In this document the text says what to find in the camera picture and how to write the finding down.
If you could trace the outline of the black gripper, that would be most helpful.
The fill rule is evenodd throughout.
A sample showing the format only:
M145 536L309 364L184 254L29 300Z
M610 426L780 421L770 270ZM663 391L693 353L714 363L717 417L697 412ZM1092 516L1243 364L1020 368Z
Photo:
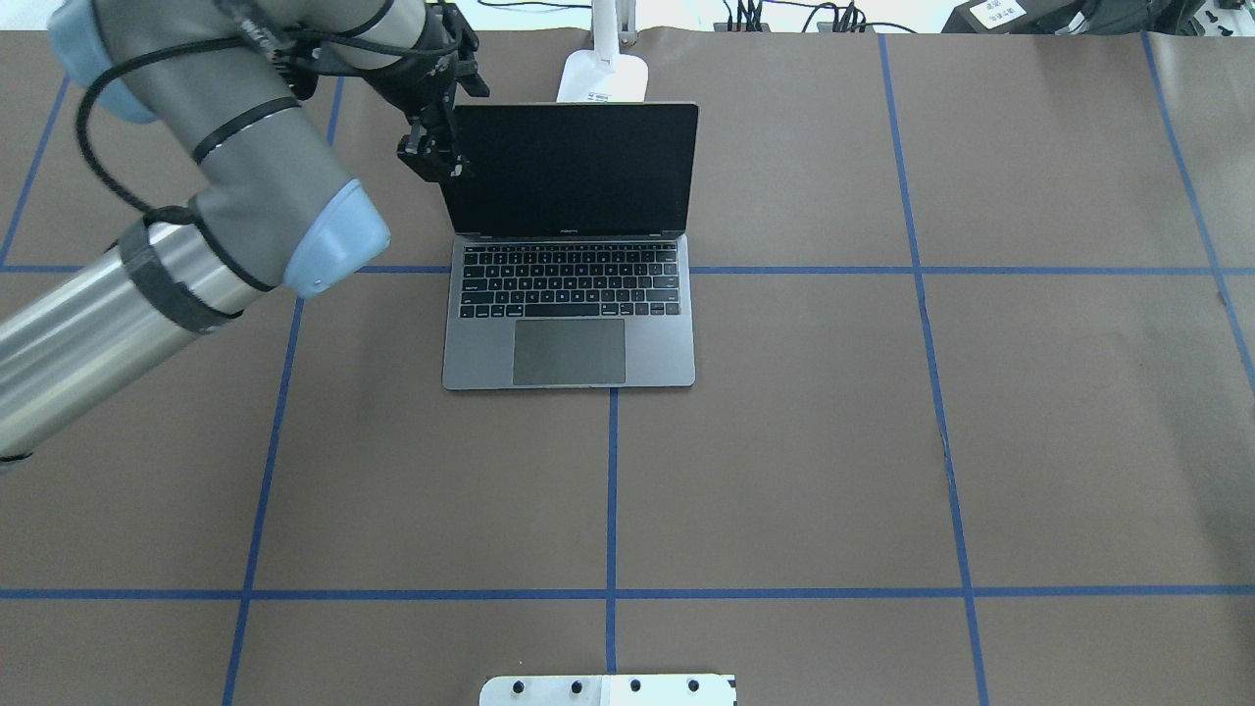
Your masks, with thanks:
M479 75L479 39L459 6L425 5L423 13L425 23L412 53L389 66L368 69L365 82L409 120L397 143L399 161L422 181L441 183L472 169L459 138L457 89L487 98L489 88Z

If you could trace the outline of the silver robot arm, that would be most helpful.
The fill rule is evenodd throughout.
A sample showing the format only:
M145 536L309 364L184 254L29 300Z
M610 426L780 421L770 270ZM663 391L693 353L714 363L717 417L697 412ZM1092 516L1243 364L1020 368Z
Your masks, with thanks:
M464 176L456 95L484 95L451 1L63 1L82 166L133 214L3 322L3 465L285 287L314 298L390 232L306 103L356 76L400 113L425 181Z

